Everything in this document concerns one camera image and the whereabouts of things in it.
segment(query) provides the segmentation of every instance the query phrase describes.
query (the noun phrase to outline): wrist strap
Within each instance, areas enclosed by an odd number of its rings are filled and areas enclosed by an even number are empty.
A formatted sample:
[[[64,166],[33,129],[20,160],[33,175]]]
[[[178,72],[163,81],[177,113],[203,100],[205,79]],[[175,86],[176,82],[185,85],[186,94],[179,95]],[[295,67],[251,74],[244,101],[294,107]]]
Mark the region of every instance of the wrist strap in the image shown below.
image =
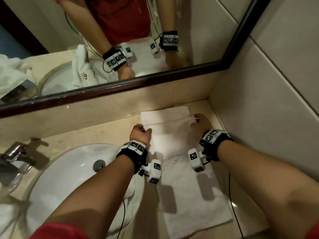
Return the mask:
[[[125,143],[116,157],[121,155],[128,156],[134,163],[134,174],[137,174],[141,166],[146,163],[147,154],[146,146],[141,142],[133,140]]]
[[[103,59],[109,68],[117,71],[122,65],[125,64],[126,58],[120,50],[116,50],[112,47],[103,55]]]
[[[159,39],[159,46],[166,52],[170,50],[178,51],[179,38],[177,31],[163,32]]]
[[[199,144],[204,147],[204,153],[208,157],[210,157],[213,161],[218,162],[219,158],[217,156],[217,149],[221,142],[225,140],[234,141],[228,135],[228,132],[217,129],[211,129],[203,134],[203,137]]]

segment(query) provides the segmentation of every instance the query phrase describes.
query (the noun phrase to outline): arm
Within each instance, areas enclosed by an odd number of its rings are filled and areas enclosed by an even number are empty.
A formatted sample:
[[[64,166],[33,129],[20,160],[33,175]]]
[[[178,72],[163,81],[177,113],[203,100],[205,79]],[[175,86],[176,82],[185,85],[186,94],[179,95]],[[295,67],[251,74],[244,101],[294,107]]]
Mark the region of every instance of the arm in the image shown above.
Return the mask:
[[[212,125],[204,115],[195,116],[192,129],[202,137]],[[285,238],[304,238],[319,220],[319,184],[298,169],[229,140],[217,156]]]
[[[156,0],[156,5],[162,31],[176,30],[176,0]],[[176,51],[166,51],[165,59],[169,69],[183,68],[183,64]]]
[[[130,140],[149,144],[151,130],[134,126]],[[90,239],[105,239],[134,173],[134,163],[121,155],[75,189],[47,218],[80,229]]]
[[[85,0],[61,0],[59,4],[85,39],[101,55],[112,48],[101,27],[92,16]],[[135,77],[134,72],[127,64],[119,68],[117,72],[120,80]]]

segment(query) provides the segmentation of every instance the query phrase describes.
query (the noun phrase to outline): dark wooden mirror frame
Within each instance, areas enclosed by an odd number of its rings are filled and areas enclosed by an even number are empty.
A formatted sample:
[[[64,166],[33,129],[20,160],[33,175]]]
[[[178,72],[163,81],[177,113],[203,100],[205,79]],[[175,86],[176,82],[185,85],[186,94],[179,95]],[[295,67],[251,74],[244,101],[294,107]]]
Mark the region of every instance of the dark wooden mirror frame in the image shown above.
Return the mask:
[[[0,106],[0,118],[228,69],[270,0],[252,0],[221,60]]]

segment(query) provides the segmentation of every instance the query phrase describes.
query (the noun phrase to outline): wall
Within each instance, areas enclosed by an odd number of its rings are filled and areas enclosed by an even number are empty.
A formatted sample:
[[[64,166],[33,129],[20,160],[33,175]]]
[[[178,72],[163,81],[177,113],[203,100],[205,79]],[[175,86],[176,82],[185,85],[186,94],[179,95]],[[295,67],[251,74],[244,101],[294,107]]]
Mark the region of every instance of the wall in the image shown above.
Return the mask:
[[[62,9],[54,0],[4,1],[49,52],[82,43],[67,26]]]
[[[214,110],[237,141],[316,179],[318,9],[319,0],[271,0],[210,94]]]
[[[241,5],[244,12],[246,2]],[[238,19],[244,12],[236,13]],[[177,0],[177,30],[190,64],[220,60],[237,26],[219,0]]]
[[[0,119],[0,145],[27,142],[208,97],[220,73],[194,76]]]
[[[0,54],[9,58],[18,57],[24,59],[31,54],[18,41],[0,25]]]

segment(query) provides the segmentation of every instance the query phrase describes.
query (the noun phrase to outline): white towel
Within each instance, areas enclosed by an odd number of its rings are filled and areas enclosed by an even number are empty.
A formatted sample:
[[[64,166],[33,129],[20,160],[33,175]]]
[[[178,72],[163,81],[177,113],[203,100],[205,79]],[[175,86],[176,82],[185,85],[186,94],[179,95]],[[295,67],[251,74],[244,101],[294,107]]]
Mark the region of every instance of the white towel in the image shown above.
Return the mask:
[[[30,65],[19,58],[10,59],[0,54],[0,98],[26,80],[34,83]]]
[[[201,173],[194,172],[190,166],[188,150],[200,145],[190,129],[196,119],[189,116],[188,108],[185,112],[186,108],[141,113],[145,129],[153,130],[150,157],[162,161],[162,179],[157,190],[172,239],[184,238],[232,219],[211,165],[207,164]]]
[[[108,82],[105,76],[97,75],[90,64],[87,50],[82,44],[78,45],[72,60],[73,85],[83,88]]]

